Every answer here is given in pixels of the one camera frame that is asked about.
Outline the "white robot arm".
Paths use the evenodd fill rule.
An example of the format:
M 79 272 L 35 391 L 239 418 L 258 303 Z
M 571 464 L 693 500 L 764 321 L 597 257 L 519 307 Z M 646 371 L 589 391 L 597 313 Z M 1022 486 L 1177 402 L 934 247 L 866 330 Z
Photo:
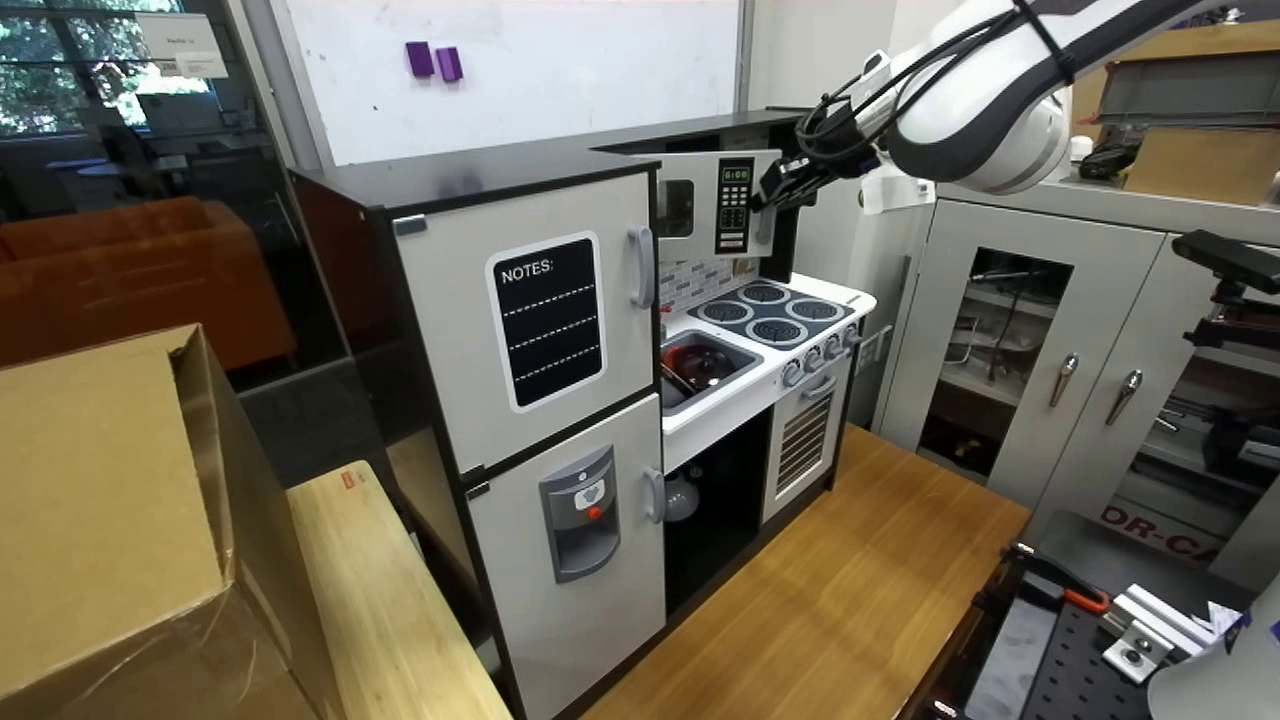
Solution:
M 962 0 L 916 49 L 873 50 L 794 122 L 750 208 L 806 204 L 880 162 L 1019 192 L 1066 154 L 1060 91 L 1080 71 L 1224 0 Z

